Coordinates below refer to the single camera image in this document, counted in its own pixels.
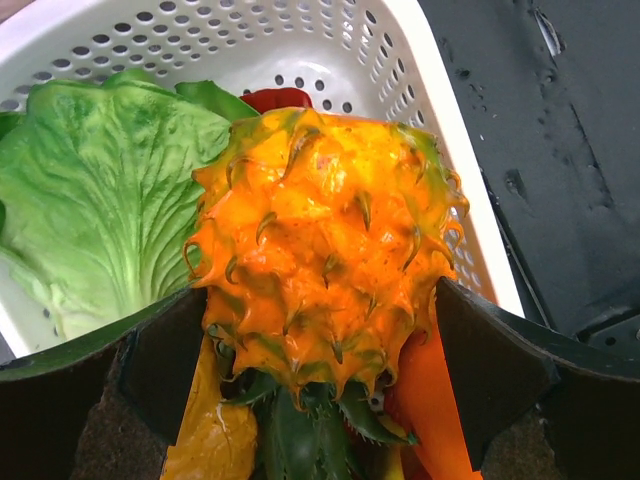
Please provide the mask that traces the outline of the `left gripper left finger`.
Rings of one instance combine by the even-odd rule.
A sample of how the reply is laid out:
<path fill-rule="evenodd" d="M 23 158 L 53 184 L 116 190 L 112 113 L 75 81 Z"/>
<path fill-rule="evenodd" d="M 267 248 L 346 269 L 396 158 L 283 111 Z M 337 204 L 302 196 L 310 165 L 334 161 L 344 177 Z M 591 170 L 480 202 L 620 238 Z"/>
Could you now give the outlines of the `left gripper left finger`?
<path fill-rule="evenodd" d="M 203 338 L 202 289 L 1 367 L 4 479 L 157 479 Z"/>

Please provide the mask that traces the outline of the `orange toy pineapple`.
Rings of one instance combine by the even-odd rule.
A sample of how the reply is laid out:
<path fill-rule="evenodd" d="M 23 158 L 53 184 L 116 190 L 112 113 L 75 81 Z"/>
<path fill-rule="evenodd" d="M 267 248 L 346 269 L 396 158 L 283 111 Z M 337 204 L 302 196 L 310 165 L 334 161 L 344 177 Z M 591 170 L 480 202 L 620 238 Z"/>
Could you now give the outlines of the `orange toy pineapple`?
<path fill-rule="evenodd" d="M 256 417 L 256 477 L 367 479 L 359 443 L 420 447 L 422 426 L 387 426 L 370 402 L 430 336 L 437 283 L 455 274 L 469 205 L 437 137 L 288 107 L 234 121 L 193 177 L 190 276 L 244 381 L 232 401 Z"/>

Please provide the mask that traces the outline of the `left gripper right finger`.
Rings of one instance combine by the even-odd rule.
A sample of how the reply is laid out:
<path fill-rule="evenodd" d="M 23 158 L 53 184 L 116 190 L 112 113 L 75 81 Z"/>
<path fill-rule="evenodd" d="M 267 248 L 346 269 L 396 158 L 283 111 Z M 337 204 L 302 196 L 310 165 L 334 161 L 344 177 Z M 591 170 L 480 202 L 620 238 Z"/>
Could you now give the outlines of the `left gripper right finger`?
<path fill-rule="evenodd" d="M 436 308 L 469 459 L 484 478 L 638 478 L 638 361 L 451 280 L 439 280 Z"/>

